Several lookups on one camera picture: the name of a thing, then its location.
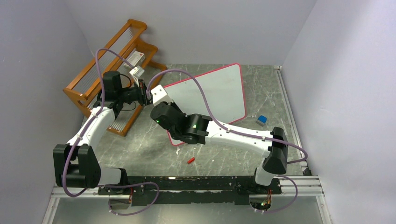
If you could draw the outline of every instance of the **blue block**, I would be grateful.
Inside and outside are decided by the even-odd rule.
[[[256,123],[260,126],[264,126],[265,122],[267,122],[267,118],[264,117],[263,115],[260,115],[256,121]]]

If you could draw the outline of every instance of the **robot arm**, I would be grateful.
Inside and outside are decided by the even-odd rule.
[[[106,98],[101,113],[96,115],[101,106],[99,94],[98,101],[94,104],[89,119],[95,118],[87,132],[83,136],[79,135],[84,128],[83,126],[66,145],[57,145],[54,149],[55,175],[58,186],[62,186],[62,172],[66,157],[71,145],[77,138],[80,138],[80,142],[74,150],[72,160],[78,158],[78,164],[72,163],[69,165],[66,176],[68,187],[95,188],[98,185],[127,184],[125,170],[101,167],[95,157],[94,150],[106,129],[117,118],[123,104],[130,104],[133,101],[138,101],[141,105],[153,103],[155,107],[151,111],[151,118],[162,128],[168,130],[173,139],[184,141],[187,144],[208,145],[214,143],[239,147],[259,154],[262,157],[262,162],[255,173],[255,183],[259,185],[268,186],[275,175],[286,173],[288,150],[286,145],[230,133],[220,128],[209,116],[201,114],[186,115],[178,108],[161,85],[151,90],[153,96],[151,101],[145,96],[146,86],[142,80],[139,80],[139,85],[134,84],[134,87],[122,88],[120,74],[116,71],[106,72],[103,79]],[[286,140],[283,130],[277,127],[270,132],[228,124],[223,125],[243,133],[261,135],[263,139],[264,137],[270,137]]]

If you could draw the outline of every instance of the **wooden rack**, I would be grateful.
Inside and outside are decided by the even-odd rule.
[[[145,43],[141,40],[140,35],[146,30],[147,25],[144,22],[129,19],[121,30],[104,46],[104,48],[119,52],[123,58],[127,58],[133,49],[145,54],[145,60],[141,64],[142,68],[151,66],[160,70],[166,70],[166,66],[152,60],[158,48],[154,45]],[[123,64],[123,61],[112,55],[110,52],[99,52],[99,63],[102,73],[110,70],[118,70]],[[157,86],[162,76],[158,77],[152,85],[152,88]],[[95,58],[92,59],[88,65],[73,79],[73,81],[63,89],[65,94],[72,100],[72,102],[83,112],[86,117],[91,114],[90,107],[96,101],[94,100],[100,91],[100,81],[95,68]],[[110,126],[109,131],[121,136],[126,136],[134,121],[142,111],[142,106],[137,106],[132,116],[125,125],[118,128]]]

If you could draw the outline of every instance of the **marble floor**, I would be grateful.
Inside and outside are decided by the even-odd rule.
[[[184,69],[198,75],[224,65],[169,64],[168,68]],[[291,123],[273,66],[242,65],[242,77],[247,116],[234,123],[236,126],[256,130],[272,130],[278,126],[285,130],[292,141]],[[158,71],[146,70],[146,82]],[[184,74],[170,73],[160,82],[170,84],[187,78]],[[149,114],[152,105],[146,106],[126,137],[106,132],[95,150],[99,163],[104,167],[125,168],[128,175],[195,176],[195,175],[253,175],[261,158],[251,152],[220,145],[170,144],[166,132],[153,121]],[[130,112],[122,112],[120,117]],[[268,118],[265,126],[255,123],[259,115]],[[191,157],[192,164],[187,164]],[[298,158],[297,150],[289,147],[288,160]],[[302,175],[299,164],[290,164],[287,175]]]

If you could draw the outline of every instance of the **red edge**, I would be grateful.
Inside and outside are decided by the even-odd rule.
[[[244,118],[246,117],[245,90],[243,89],[242,68],[240,67],[240,64],[239,64],[239,63],[229,64],[229,65],[227,65],[227,66],[224,66],[224,67],[221,67],[221,68],[218,68],[218,69],[215,69],[215,70],[212,70],[212,71],[208,71],[208,72],[205,72],[205,73],[202,73],[202,74],[200,74],[200,75],[196,75],[196,76],[195,76],[195,77],[203,76],[203,75],[206,75],[206,74],[208,74],[208,73],[212,73],[212,72],[217,71],[217,70],[220,70],[220,69],[225,69],[225,68],[230,67],[230,66],[233,66],[233,65],[238,65],[238,66],[239,66],[240,84],[242,85],[242,96],[243,96],[243,106],[244,106],[244,109],[245,109],[245,115],[243,115],[243,117],[241,117],[241,118],[239,118],[239,119],[237,119],[237,120],[235,120],[235,121],[230,122],[229,124],[235,123],[235,122],[237,122],[237,121],[239,121],[239,120],[242,120],[242,119],[244,119]],[[169,87],[169,86],[172,86],[172,85],[176,85],[177,83],[185,82],[185,81],[190,80],[190,79],[191,79],[191,78],[187,78],[187,79],[184,79],[184,80],[181,80],[181,81],[178,81],[178,82],[175,82],[175,83],[166,85],[166,86],[164,86],[164,88]],[[182,143],[179,143],[179,144],[177,144],[177,145],[174,145],[174,144],[172,143],[172,138],[170,137],[169,132],[166,131],[166,133],[168,134],[169,141],[170,141],[170,144],[171,144],[171,145],[173,145],[173,146],[180,146],[180,145],[182,145],[182,144],[185,143],[185,142],[182,142]]]

